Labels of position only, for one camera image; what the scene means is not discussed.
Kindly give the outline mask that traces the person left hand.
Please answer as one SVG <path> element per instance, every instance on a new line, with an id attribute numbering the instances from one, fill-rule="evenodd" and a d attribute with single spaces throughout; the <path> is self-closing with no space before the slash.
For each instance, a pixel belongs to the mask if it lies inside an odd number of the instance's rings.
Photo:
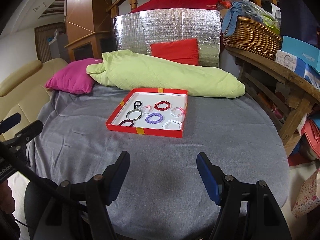
<path id="1" fill-rule="evenodd" d="M 7 180 L 0 185 L 0 207 L 6 214 L 12 214 L 15 211 L 15 200 Z"/>

